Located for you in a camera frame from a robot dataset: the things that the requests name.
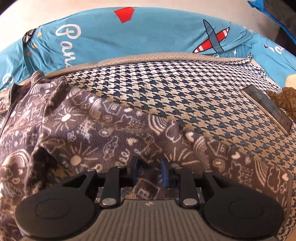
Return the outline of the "grey patterned fleece garment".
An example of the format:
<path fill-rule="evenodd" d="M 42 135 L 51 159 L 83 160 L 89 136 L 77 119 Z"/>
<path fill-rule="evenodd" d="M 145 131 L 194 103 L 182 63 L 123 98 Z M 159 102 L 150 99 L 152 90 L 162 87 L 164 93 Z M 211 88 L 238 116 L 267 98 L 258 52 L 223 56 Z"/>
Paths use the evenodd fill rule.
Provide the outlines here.
<path fill-rule="evenodd" d="M 175 198 L 160 187 L 160 159 L 167 158 L 195 173 L 213 169 L 276 199 L 285 219 L 295 218 L 287 170 L 37 71 L 1 98 L 1 240 L 20 240 L 16 206 L 47 186 L 51 169 L 105 172 L 133 157 L 148 167 L 132 190 L 145 199 Z"/>

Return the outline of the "smartphone with gold edge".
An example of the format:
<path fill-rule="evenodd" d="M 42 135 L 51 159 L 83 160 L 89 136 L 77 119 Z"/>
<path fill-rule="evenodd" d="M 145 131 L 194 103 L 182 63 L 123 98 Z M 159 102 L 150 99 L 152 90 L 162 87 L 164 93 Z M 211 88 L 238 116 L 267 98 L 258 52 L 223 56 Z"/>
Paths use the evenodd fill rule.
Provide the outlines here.
<path fill-rule="evenodd" d="M 252 84 L 241 89 L 241 93 L 269 116 L 285 135 L 290 134 L 292 120 L 266 94 Z"/>

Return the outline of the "brown plush toy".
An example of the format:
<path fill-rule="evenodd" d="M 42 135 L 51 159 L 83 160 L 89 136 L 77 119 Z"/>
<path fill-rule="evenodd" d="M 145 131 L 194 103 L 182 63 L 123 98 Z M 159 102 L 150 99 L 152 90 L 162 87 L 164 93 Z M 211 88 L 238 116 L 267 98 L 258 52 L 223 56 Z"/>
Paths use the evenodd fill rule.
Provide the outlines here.
<path fill-rule="evenodd" d="M 284 87 L 281 93 L 266 90 L 269 98 L 279 107 L 286 111 L 288 116 L 296 121 L 296 90 L 292 87 Z"/>

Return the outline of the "blue white houndstooth mat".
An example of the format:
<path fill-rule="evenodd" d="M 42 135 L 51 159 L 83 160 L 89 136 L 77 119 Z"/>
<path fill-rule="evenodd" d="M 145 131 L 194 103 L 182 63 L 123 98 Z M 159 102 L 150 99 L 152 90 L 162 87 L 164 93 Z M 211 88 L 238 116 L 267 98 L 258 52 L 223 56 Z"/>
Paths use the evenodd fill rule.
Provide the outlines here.
<path fill-rule="evenodd" d="M 167 120 L 222 142 L 253 159 L 274 164 L 292 176 L 291 208 L 295 214 L 295 134 L 280 129 L 240 92 L 253 84 L 276 89 L 251 60 L 219 60 L 189 54 L 129 56 L 107 63 L 73 67 L 50 74 L 102 99 Z M 72 174 L 63 166 L 50 170 L 49 183 Z M 123 197 L 145 199 L 125 188 Z M 295 218 L 278 232 L 287 240 Z"/>

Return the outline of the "teal cartoon bed sheet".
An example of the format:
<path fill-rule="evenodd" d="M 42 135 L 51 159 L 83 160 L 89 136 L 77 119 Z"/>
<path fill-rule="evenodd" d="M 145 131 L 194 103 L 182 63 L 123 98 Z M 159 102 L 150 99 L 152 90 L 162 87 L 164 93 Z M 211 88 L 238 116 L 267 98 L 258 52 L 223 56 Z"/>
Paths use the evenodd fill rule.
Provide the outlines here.
<path fill-rule="evenodd" d="M 25 33 L 1 52 L 1 89 L 67 67 L 130 55 L 185 52 L 254 60 L 279 86 L 295 56 L 266 37 L 212 16 L 162 8 L 82 11 Z"/>

